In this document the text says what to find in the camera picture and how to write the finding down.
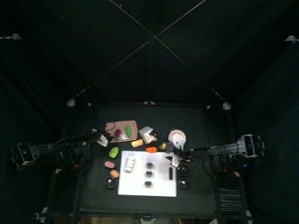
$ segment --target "pink object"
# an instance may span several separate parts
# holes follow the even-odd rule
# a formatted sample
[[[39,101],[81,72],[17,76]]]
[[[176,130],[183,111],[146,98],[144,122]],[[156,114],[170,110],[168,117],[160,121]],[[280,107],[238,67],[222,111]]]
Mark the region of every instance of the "pink object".
[[[105,167],[107,167],[108,169],[113,169],[113,168],[116,167],[116,165],[115,165],[112,162],[107,161],[107,162],[105,162]]]

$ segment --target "cable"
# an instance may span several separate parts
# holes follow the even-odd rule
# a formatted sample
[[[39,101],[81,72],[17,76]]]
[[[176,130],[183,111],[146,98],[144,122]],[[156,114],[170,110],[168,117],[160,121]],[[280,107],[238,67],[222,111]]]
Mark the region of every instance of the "cable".
[[[200,1],[158,34],[160,36],[207,0]]]

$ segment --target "orange object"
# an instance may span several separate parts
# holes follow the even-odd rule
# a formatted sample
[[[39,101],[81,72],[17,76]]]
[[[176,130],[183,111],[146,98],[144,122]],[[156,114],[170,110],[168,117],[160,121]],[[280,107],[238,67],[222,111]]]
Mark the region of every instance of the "orange object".
[[[146,151],[155,153],[155,152],[158,152],[158,149],[156,149],[156,147],[148,147],[148,148],[146,148]]]

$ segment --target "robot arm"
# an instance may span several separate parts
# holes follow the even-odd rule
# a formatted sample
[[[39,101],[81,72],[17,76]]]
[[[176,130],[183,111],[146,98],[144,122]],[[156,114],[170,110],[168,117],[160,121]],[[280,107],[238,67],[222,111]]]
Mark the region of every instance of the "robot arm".
[[[68,165],[79,164],[83,153],[77,148],[84,145],[89,145],[93,142],[99,142],[101,145],[107,146],[109,140],[111,136],[107,132],[93,129],[85,136],[67,137],[57,143],[45,145],[19,143],[11,151],[11,162],[13,164],[13,168],[16,170],[21,170],[53,154],[57,154],[60,160],[68,162]]]

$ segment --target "white plate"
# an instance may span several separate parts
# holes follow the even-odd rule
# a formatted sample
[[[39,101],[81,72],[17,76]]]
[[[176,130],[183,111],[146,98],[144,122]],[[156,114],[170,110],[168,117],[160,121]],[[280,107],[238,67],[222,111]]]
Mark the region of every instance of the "white plate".
[[[168,135],[168,140],[176,147],[183,146],[186,143],[186,135],[180,130],[175,129]]]

